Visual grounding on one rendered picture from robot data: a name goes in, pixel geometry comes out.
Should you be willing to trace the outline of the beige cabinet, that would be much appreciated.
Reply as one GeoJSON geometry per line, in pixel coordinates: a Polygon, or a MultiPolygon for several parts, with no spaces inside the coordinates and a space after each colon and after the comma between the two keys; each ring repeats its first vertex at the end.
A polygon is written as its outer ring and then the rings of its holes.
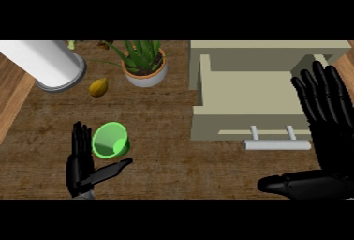
{"type": "Polygon", "coordinates": [[[350,49],[347,40],[192,40],[188,45],[189,89],[197,89],[204,54],[214,71],[291,71],[307,54],[321,54],[334,64],[350,49]]]}

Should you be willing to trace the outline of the green cup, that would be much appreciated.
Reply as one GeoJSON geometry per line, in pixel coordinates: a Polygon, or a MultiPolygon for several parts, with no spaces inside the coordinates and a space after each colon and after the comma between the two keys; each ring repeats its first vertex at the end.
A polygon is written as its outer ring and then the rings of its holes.
{"type": "Polygon", "coordinates": [[[123,157],[130,150],[127,129],[119,122],[104,124],[94,136],[94,152],[99,158],[123,157]]]}

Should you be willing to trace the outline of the yellow-brown fruit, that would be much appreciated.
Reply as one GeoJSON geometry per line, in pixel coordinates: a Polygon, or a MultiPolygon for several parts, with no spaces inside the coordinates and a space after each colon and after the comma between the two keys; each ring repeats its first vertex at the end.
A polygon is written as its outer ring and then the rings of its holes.
{"type": "Polygon", "coordinates": [[[91,95],[98,98],[105,94],[107,90],[108,80],[105,78],[95,80],[89,87],[91,95]]]}

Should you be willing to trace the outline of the potted green plant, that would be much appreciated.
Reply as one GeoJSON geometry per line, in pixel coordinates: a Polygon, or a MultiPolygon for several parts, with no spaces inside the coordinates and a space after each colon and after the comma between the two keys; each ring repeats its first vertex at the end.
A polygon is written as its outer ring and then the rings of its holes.
{"type": "Polygon", "coordinates": [[[101,45],[113,49],[122,63],[101,62],[122,67],[125,76],[130,83],[142,88],[155,86],[167,76],[169,53],[161,48],[160,40],[126,40],[123,52],[107,40],[101,45]]]}

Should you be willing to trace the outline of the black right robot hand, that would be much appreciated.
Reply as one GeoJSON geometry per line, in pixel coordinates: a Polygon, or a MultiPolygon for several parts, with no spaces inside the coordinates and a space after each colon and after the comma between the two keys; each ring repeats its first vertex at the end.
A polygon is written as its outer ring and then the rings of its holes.
{"type": "Polygon", "coordinates": [[[310,124],[321,169],[262,178],[257,188],[291,200],[354,200],[354,106],[334,66],[313,62],[291,79],[310,124]]]}

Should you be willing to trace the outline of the beige open drawer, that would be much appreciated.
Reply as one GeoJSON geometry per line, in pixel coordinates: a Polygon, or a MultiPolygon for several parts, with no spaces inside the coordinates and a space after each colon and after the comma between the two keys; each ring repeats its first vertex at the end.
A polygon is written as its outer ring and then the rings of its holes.
{"type": "Polygon", "coordinates": [[[310,54],[291,71],[214,71],[212,57],[201,56],[198,105],[192,110],[191,138],[195,141],[243,141],[257,129],[262,139],[284,140],[287,128],[297,138],[312,138],[307,118],[291,78],[325,56],[310,54]]]}

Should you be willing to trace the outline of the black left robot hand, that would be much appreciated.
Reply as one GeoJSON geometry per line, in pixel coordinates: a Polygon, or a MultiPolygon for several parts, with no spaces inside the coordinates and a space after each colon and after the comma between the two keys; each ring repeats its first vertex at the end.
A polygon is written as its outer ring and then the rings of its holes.
{"type": "Polygon", "coordinates": [[[95,169],[92,129],[77,121],[73,130],[73,154],[67,160],[67,188],[71,196],[95,190],[95,184],[119,176],[132,162],[133,159],[127,158],[95,169]]]}

